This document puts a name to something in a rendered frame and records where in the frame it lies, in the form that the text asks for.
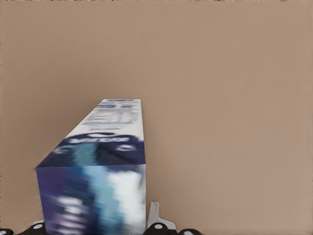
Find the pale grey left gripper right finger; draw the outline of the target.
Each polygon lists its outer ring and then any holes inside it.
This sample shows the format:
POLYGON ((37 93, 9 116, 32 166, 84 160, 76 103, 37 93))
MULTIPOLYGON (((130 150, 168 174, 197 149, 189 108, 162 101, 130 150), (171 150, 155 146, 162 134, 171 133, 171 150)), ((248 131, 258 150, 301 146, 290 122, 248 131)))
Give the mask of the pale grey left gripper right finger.
POLYGON ((173 222, 159 217, 159 203, 151 202, 145 235, 177 235, 173 222))

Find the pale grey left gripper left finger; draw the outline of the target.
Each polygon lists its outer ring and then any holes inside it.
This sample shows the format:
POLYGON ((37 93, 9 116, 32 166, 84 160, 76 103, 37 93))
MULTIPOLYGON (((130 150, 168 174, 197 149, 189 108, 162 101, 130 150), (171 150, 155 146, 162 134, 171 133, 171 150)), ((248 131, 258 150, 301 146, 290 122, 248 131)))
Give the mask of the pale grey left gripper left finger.
POLYGON ((31 225, 22 232, 22 235, 46 235, 45 222, 40 221, 31 225))

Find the blue and white printed box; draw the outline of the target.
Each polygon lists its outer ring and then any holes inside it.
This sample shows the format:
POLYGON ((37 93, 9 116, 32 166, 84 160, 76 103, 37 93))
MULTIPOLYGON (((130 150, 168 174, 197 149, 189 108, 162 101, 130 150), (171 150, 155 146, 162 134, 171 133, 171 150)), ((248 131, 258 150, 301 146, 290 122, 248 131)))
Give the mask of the blue and white printed box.
POLYGON ((47 235, 141 235, 140 99, 102 100, 35 168, 47 235))

